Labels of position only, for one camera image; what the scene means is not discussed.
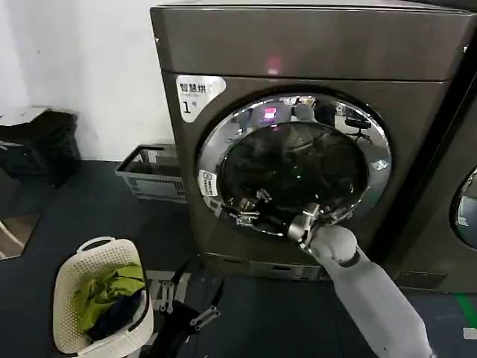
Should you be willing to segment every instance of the front-loading washing machine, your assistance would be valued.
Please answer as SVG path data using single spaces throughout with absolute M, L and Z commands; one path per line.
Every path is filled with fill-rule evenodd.
M 468 50 L 467 75 L 473 81 L 467 96 L 434 157 L 422 167 L 422 180 L 402 191 L 408 209 L 393 208 L 401 220 L 388 218 L 380 230 L 392 241 L 382 264 L 402 287 L 477 292 L 476 45 L 477 34 Z
M 475 17 L 406 1 L 264 2 L 153 7 L 162 79 L 206 265 L 316 280 L 284 223 L 316 198 L 320 224 L 370 247 Z

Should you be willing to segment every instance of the gray floor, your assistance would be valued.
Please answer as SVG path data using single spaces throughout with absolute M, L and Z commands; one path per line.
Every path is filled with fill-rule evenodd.
M 82 242 L 96 236 L 130 238 L 147 270 L 173 271 L 198 254 L 186 206 L 137 201 L 114 175 L 115 166 L 84 163 L 59 191 L 24 186 L 2 193 L 0 219 L 34 212 L 42 217 L 24 254 L 0 261 L 0 356 L 60 357 L 51 336 L 54 279 Z M 198 265 L 191 270 L 186 302 L 205 308 L 221 277 Z M 439 357 L 477 354 L 477 342 L 462 338 L 466 322 L 454 296 L 406 295 L 424 318 Z M 227 277 L 221 311 L 220 319 L 184 347 L 181 358 L 374 357 L 330 283 Z

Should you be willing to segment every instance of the green cloth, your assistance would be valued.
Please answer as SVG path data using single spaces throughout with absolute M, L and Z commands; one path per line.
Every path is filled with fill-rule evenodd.
M 120 296 L 131 296 L 144 286 L 141 266 L 121 267 L 85 283 L 73 302 L 79 330 L 88 331 Z

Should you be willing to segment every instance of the laundry basket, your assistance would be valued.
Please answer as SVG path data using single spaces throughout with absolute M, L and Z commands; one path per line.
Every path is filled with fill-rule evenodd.
M 87 247 L 104 242 L 103 245 Z M 134 244 L 126 239 L 98 237 L 82 244 L 58 271 L 54 287 L 53 338 L 57 349 L 68 357 L 122 358 L 141 348 L 150 339 L 154 315 L 147 287 L 132 324 L 101 341 L 91 343 L 78 329 L 73 298 L 88 280 L 123 266 L 141 265 Z

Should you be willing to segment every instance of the white label sticker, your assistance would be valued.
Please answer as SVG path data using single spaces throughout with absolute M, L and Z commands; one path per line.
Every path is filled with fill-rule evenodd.
M 217 196 L 217 175 L 199 170 L 199 188 L 203 196 Z
M 227 85 L 225 80 L 218 76 L 178 75 L 176 86 L 182 119 L 192 123 Z

